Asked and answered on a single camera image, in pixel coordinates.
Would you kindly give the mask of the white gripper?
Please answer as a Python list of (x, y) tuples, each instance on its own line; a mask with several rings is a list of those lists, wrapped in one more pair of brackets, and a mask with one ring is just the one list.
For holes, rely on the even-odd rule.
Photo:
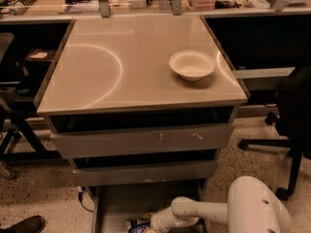
[(168, 233), (171, 229), (190, 227), (198, 222), (197, 217), (182, 219), (175, 216), (170, 207), (157, 212), (144, 213), (143, 219), (150, 224), (144, 233)]

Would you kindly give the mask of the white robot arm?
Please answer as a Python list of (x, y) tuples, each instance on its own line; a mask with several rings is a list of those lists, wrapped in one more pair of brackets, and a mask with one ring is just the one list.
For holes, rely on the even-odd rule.
[(262, 181), (243, 176), (230, 186), (226, 203), (177, 197), (151, 215), (144, 233), (168, 233), (195, 225), (200, 219), (225, 225), (228, 233), (291, 233), (292, 219), (284, 204)]

